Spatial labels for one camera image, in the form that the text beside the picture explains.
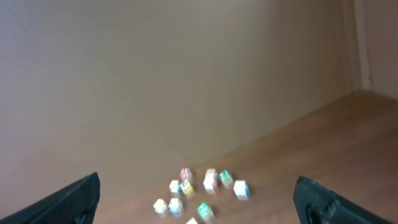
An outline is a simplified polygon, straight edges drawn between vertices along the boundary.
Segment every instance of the wall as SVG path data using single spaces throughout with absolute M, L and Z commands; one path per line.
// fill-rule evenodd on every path
M 398 98 L 398 2 L 365 0 L 364 15 L 372 89 Z
M 0 1 L 0 217 L 100 211 L 352 92 L 338 1 Z

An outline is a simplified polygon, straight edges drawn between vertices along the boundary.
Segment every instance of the brown floor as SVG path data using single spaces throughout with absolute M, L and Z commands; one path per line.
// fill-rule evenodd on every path
M 210 167 L 246 179 L 251 199 L 239 201 L 225 189 L 206 195 L 200 184 L 182 218 L 159 218 L 152 205 L 158 197 L 170 199 L 164 182 L 97 223 L 185 223 L 197 218 L 201 202 L 213 206 L 218 223 L 298 223 L 292 195 L 300 175 L 398 222 L 398 103 L 372 93 L 353 94 L 204 164 L 195 170 L 197 179 Z

